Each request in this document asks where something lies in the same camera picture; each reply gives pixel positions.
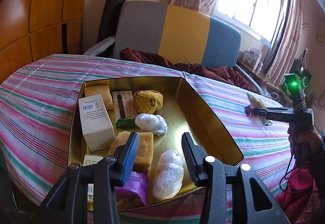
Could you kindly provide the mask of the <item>person's right hand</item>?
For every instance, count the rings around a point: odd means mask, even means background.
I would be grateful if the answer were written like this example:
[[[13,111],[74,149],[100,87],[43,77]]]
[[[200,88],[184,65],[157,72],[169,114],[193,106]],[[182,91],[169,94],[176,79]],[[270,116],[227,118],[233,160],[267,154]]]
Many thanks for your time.
[[[289,125],[288,134],[290,153],[295,158],[295,166],[307,169],[309,161],[322,151],[322,137],[315,127],[300,131],[295,125]]]

